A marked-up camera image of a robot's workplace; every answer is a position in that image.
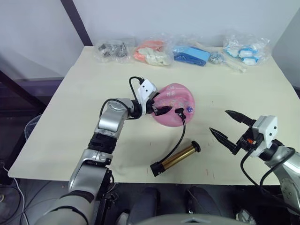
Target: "pink silicone ear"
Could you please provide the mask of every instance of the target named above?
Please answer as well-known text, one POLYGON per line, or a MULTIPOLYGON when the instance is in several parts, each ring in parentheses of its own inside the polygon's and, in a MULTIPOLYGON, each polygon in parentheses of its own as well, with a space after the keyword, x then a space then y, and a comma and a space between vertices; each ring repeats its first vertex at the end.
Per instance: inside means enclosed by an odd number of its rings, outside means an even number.
POLYGON ((175 109, 184 109, 186 123, 191 121, 195 113, 195 100, 192 93, 185 86, 178 83, 172 83, 164 87, 153 100, 156 108, 172 106, 172 109, 164 115, 155 116, 152 114, 157 122, 168 127, 183 125, 181 118, 175 113, 175 109))

